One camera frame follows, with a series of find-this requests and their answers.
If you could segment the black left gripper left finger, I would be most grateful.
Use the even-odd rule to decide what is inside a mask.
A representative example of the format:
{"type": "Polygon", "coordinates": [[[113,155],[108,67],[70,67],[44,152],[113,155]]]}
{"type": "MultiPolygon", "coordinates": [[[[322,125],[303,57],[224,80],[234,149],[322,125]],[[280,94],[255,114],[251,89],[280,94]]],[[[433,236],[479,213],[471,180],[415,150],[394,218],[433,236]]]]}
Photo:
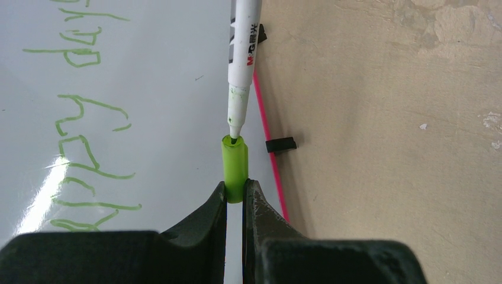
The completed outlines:
{"type": "Polygon", "coordinates": [[[208,200],[170,229],[30,233],[1,249],[2,283],[222,283],[227,199],[208,200]]]}

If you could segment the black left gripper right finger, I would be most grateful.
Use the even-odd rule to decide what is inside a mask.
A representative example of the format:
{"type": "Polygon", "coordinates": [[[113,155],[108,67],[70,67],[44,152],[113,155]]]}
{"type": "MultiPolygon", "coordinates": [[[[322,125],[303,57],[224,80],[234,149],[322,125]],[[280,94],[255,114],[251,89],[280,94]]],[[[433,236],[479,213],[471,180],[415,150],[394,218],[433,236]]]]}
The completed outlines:
{"type": "Polygon", "coordinates": [[[413,251],[393,240],[313,240],[293,228],[247,180],[243,283],[426,283],[413,251]]]}

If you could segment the green marker cap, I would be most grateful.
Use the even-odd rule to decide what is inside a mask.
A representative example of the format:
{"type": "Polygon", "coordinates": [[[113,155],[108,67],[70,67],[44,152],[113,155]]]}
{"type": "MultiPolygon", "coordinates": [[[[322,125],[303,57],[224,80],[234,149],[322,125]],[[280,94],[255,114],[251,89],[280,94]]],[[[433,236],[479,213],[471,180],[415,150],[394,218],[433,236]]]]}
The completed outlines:
{"type": "Polygon", "coordinates": [[[230,135],[221,142],[225,196],[230,204],[243,200],[244,184],[249,178],[248,147],[242,137],[233,144],[230,135]]]}

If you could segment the pink framed whiteboard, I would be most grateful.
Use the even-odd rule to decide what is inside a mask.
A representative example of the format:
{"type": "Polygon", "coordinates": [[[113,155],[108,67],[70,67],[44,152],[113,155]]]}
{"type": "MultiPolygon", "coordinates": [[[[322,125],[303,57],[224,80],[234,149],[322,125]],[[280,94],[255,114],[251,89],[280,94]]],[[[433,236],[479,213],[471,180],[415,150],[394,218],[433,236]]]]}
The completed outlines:
{"type": "MultiPolygon", "coordinates": [[[[162,233],[224,185],[231,1],[1,2],[1,249],[30,233],[162,233]]],[[[284,213],[258,44],[240,137],[284,213]]],[[[243,283],[243,201],[222,283],[243,283]]]]}

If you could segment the white marker pen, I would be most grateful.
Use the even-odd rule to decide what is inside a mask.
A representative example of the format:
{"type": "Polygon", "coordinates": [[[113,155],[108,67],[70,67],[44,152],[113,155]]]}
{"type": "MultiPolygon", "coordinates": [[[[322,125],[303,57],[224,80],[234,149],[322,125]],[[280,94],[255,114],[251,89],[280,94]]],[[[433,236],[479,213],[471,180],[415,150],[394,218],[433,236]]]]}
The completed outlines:
{"type": "Polygon", "coordinates": [[[261,0],[231,1],[227,123],[231,143],[244,126],[259,39],[261,0]]]}

